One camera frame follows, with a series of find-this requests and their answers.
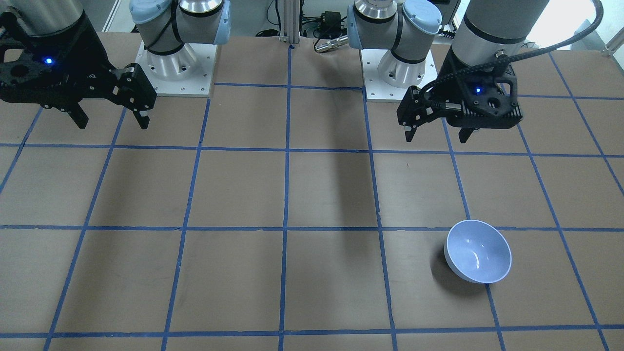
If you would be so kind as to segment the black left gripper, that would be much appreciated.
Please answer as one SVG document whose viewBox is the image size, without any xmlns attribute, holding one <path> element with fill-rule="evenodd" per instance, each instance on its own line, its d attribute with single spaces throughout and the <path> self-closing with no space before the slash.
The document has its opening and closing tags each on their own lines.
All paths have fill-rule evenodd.
<svg viewBox="0 0 624 351">
<path fill-rule="evenodd" d="M 397 108 L 397 122 L 404 127 L 406 142 L 412 142 L 418 127 L 437 118 L 461 128 L 459 141 L 468 142 L 478 129 L 510 129 L 524 116 L 518 102 L 517 77 L 510 63 L 502 63 L 506 54 L 493 55 L 493 67 L 470 69 L 449 49 L 438 78 L 450 74 L 430 89 L 408 87 Z"/>
</svg>

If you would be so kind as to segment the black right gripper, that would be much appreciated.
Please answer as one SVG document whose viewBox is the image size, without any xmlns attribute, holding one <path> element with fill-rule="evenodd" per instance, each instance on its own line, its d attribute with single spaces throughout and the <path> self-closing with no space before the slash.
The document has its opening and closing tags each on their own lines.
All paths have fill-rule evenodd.
<svg viewBox="0 0 624 351">
<path fill-rule="evenodd" d="M 89 118 L 80 106 L 83 98 L 104 98 L 135 111 L 142 130 L 149 127 L 146 110 L 156 91 L 142 67 L 131 63 L 116 68 L 86 13 L 67 29 L 44 37 L 30 36 L 16 14 L 5 11 L 1 26 L 1 53 L 22 50 L 17 60 L 1 62 L 1 99 L 62 108 L 79 129 Z"/>
</svg>

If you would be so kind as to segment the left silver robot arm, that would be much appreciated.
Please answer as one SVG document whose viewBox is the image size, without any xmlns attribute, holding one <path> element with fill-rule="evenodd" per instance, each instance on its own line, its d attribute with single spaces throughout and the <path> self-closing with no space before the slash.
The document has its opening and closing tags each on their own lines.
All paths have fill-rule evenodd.
<svg viewBox="0 0 624 351">
<path fill-rule="evenodd" d="M 506 130 L 521 122 L 509 60 L 546 5 L 546 0 L 472 0 L 431 87 L 417 84 L 443 26 L 434 3 L 356 0 L 347 15 L 349 44 L 385 51 L 379 73 L 407 90 L 396 114 L 408 142 L 423 124 L 445 118 L 465 143 L 478 129 Z"/>
</svg>

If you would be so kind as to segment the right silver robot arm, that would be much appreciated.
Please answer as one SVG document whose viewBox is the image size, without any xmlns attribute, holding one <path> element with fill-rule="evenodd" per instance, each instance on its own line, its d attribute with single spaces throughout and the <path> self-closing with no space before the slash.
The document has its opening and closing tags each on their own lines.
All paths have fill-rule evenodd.
<svg viewBox="0 0 624 351">
<path fill-rule="evenodd" d="M 3 0 L 1 55 L 20 50 L 14 61 L 1 58 L 1 100 L 37 104 L 66 113 L 78 128 L 89 118 L 84 98 L 104 98 L 132 111 L 147 129 L 147 111 L 156 89 L 149 80 L 187 80 L 198 74 L 194 44 L 220 46 L 231 33 L 228 0 L 132 0 L 132 20 L 143 41 L 143 63 L 115 67 L 77 0 Z M 314 50 L 321 54 L 349 44 L 384 50 L 378 66 L 391 86 L 421 81 L 436 34 L 443 33 L 440 4 L 428 0 L 356 0 L 347 16 L 328 21 L 337 37 Z"/>
</svg>

